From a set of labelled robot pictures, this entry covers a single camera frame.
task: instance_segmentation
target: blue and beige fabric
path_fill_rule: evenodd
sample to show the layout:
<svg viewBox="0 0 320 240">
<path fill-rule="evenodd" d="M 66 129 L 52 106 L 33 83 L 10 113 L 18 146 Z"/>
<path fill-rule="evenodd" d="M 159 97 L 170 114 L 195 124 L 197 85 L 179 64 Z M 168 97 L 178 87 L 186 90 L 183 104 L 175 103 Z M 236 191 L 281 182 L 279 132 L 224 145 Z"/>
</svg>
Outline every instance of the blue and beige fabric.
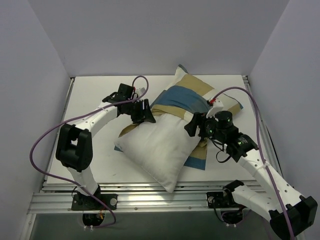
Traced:
<svg viewBox="0 0 320 240">
<path fill-rule="evenodd" d="M 207 113 L 210 107 L 207 100 L 214 97 L 219 91 L 201 81 L 197 77 L 188 74 L 183 66 L 179 66 L 175 73 L 174 81 L 156 98 L 151 105 L 154 116 L 172 114 L 190 122 L 195 112 Z M 232 97 L 225 94 L 219 96 L 224 110 L 237 114 L 243 107 Z M 131 124 L 122 130 L 120 136 L 133 130 L 137 125 Z M 205 170 L 207 158 L 207 141 L 199 142 L 185 166 Z"/>
</svg>

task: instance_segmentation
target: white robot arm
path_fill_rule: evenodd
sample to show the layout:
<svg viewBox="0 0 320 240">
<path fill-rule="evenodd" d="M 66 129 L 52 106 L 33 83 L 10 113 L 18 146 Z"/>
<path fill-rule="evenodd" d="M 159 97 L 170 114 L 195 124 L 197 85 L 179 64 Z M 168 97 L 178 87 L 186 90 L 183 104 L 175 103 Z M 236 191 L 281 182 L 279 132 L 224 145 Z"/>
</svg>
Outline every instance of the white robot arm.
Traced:
<svg viewBox="0 0 320 240">
<path fill-rule="evenodd" d="M 112 103 L 138 98 L 144 91 L 144 88 L 135 89 L 132 86 L 120 84 L 118 92 L 107 96 L 96 108 L 96 110 L 102 110 L 73 125 L 64 124 L 61 127 L 55 156 L 72 174 L 73 179 L 92 195 L 98 196 L 100 194 L 100 187 L 90 169 L 90 163 L 93 159 L 92 138 L 97 132 L 121 114 L 130 115 L 134 123 L 156 122 L 151 113 L 148 99 L 119 104 L 106 109 L 104 107 Z M 90 198 L 80 187 L 77 187 L 76 191 L 82 198 Z"/>
<path fill-rule="evenodd" d="M 223 198 L 220 200 L 229 206 L 238 204 L 248 207 L 270 222 L 273 231 L 281 239 L 289 239 L 286 219 L 276 195 L 275 186 L 267 172 L 267 166 L 284 203 L 294 236 L 297 236 L 314 223 L 317 202 L 311 196 L 305 198 L 290 186 L 268 161 L 262 160 L 256 143 L 234 126 L 232 113 L 217 112 L 216 110 L 220 108 L 220 104 L 216 108 L 213 105 L 209 117 L 207 113 L 195 113 L 191 122 L 184 127 L 185 130 L 190 137 L 193 137 L 196 129 L 199 128 L 201 138 L 208 138 L 214 144 L 223 146 L 222 150 L 245 168 L 267 193 L 267 197 L 261 196 L 245 186 L 243 182 L 235 180 L 223 187 Z"/>
</svg>

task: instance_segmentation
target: gray wall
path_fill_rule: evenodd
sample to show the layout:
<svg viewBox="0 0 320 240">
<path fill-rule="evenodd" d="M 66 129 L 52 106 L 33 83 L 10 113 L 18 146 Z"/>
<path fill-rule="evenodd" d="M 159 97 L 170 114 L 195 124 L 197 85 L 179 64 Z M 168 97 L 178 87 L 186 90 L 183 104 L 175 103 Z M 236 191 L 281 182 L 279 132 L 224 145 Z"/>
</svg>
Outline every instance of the gray wall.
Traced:
<svg viewBox="0 0 320 240">
<path fill-rule="evenodd" d="M 249 74 L 288 0 L 29 0 L 70 76 Z"/>
<path fill-rule="evenodd" d="M 285 178 L 320 203 L 320 1 L 290 0 L 251 75 Z M 320 213 L 308 239 L 320 237 Z"/>
<path fill-rule="evenodd" d="M 42 176 L 29 150 L 61 118 L 69 76 L 26 0 L 0 3 L 0 238 L 19 238 Z M 45 168 L 54 136 L 35 154 Z"/>
</svg>

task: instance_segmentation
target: white platform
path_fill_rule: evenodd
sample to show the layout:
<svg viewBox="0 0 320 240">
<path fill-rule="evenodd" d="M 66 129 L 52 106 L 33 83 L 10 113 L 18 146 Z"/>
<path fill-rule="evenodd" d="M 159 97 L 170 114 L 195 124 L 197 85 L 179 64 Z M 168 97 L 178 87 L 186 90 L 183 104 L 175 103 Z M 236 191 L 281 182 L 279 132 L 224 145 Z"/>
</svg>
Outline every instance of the white platform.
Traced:
<svg viewBox="0 0 320 240">
<path fill-rule="evenodd" d="M 162 90 L 173 80 L 173 76 L 146 76 L 149 80 L 149 91 L 146 98 L 152 103 Z M 204 82 L 218 90 L 227 87 L 238 86 L 245 88 L 240 75 L 199 75 Z M 94 110 L 101 100 L 118 90 L 119 84 L 131 85 L 134 76 L 86 76 L 76 77 L 67 105 L 64 119 L 80 116 Z M 144 87 L 143 79 L 136 81 L 135 87 Z M 234 124 L 241 132 L 251 136 L 257 142 L 256 120 L 248 96 L 239 90 L 230 90 L 227 94 L 236 98 L 243 105 L 243 110 L 234 117 Z M 131 162 L 122 152 L 114 150 L 114 140 L 121 130 L 131 123 L 130 117 L 121 115 L 106 125 L 93 139 L 93 160 L 91 169 L 98 183 L 156 183 L 142 168 Z M 216 161 L 217 149 L 210 143 L 208 148 L 205 170 L 184 166 L 180 172 L 178 181 L 183 182 L 208 182 L 208 181 L 233 181 L 235 179 L 246 181 L 253 178 L 232 159 L 227 163 Z M 71 174 L 55 159 L 52 154 L 50 173 L 65 178 L 71 178 Z M 48 177 L 47 185 L 64 184 L 65 181 Z"/>
</svg>

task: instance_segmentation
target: screw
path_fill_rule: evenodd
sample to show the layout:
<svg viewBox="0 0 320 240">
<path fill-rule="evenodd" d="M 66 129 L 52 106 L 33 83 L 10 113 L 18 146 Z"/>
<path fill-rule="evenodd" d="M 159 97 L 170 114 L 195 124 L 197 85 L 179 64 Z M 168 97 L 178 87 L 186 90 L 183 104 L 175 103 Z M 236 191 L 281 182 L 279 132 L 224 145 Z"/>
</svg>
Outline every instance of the screw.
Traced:
<svg viewBox="0 0 320 240">
<path fill-rule="evenodd" d="M 111 199 L 110 199 L 110 205 L 111 205 L 111 206 L 115 206 L 116 204 L 117 204 L 117 199 L 111 198 Z"/>
<path fill-rule="evenodd" d="M 213 196 L 208 197 L 208 203 L 212 204 L 213 201 L 214 201 L 214 197 Z"/>
</svg>

